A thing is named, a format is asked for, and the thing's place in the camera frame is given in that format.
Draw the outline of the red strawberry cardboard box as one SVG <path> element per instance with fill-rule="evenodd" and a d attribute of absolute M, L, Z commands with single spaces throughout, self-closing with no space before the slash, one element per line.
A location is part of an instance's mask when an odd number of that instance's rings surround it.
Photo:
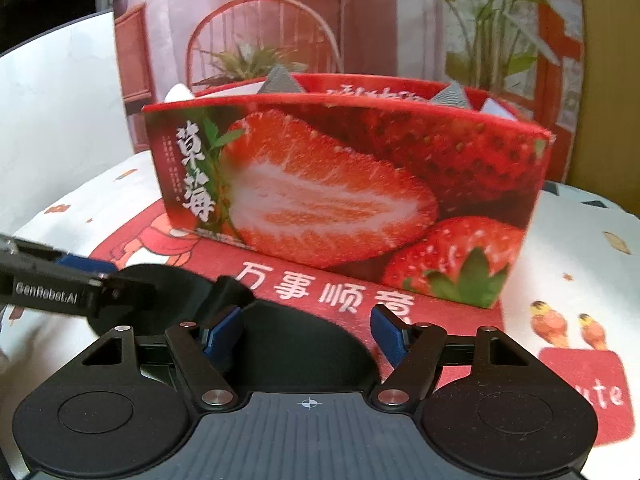
<path fill-rule="evenodd" d="M 482 90 L 296 74 L 145 107 L 178 229 L 350 278 L 491 308 L 554 137 Z"/>

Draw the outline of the printed room backdrop poster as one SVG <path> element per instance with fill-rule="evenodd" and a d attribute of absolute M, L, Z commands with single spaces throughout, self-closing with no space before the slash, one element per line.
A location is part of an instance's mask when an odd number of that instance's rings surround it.
<path fill-rule="evenodd" d="M 582 97 L 582 0 L 112 0 L 134 148 L 142 108 L 282 63 L 309 73 L 454 81 L 487 90 L 555 136 L 564 180 Z"/>

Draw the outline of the grey knit cloth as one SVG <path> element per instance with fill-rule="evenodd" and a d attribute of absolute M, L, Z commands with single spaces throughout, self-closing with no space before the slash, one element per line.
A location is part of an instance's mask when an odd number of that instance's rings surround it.
<path fill-rule="evenodd" d="M 332 96 L 366 96 L 367 98 L 431 103 L 470 110 L 472 104 L 465 90 L 452 84 L 402 79 L 386 76 L 349 74 L 292 74 L 282 65 L 270 70 L 259 93 L 325 93 Z"/>

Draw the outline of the white board panel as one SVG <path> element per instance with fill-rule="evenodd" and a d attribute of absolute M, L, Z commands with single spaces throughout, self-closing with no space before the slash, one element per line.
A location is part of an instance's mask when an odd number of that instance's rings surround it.
<path fill-rule="evenodd" d="M 1 57 L 1 229 L 132 155 L 110 11 Z"/>

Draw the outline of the black fabric pouch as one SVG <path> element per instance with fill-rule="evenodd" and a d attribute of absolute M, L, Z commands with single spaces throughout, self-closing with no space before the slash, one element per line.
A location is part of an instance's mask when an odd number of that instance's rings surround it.
<path fill-rule="evenodd" d="M 226 307 L 241 309 L 233 361 L 222 372 L 240 396 L 249 392 L 369 392 L 381 381 L 370 351 L 343 327 L 283 304 L 263 300 L 231 276 L 209 280 L 175 266 L 136 264 L 112 275 L 167 287 L 155 327 L 133 327 L 156 336 L 182 322 L 204 325 Z"/>

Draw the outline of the patterned white tablecloth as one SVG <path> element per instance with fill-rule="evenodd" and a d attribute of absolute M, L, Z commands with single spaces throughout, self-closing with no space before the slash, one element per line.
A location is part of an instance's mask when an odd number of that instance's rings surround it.
<path fill-rule="evenodd" d="M 639 221 L 565 185 L 538 197 L 518 261 L 488 310 L 450 304 L 219 244 L 171 227 L 149 153 L 130 157 L 24 224 L 18 236 L 118 266 L 168 263 L 233 275 L 256 296 L 369 339 L 379 302 L 453 334 L 502 328 L 570 382 L 598 414 L 590 479 L 639 474 Z"/>

